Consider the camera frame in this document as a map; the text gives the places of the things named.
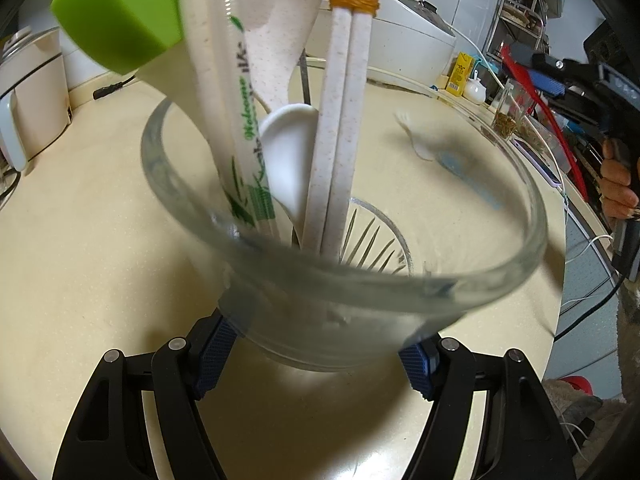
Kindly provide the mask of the right hand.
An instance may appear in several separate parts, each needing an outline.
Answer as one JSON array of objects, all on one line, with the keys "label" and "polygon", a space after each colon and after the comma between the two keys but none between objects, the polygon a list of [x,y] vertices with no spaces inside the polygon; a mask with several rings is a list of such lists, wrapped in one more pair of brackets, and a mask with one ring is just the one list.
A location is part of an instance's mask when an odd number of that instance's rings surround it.
[{"label": "right hand", "polygon": [[603,162],[599,181],[602,210],[612,228],[618,220],[634,218],[639,211],[639,196],[631,189],[631,173],[615,158],[610,140],[602,145]]}]

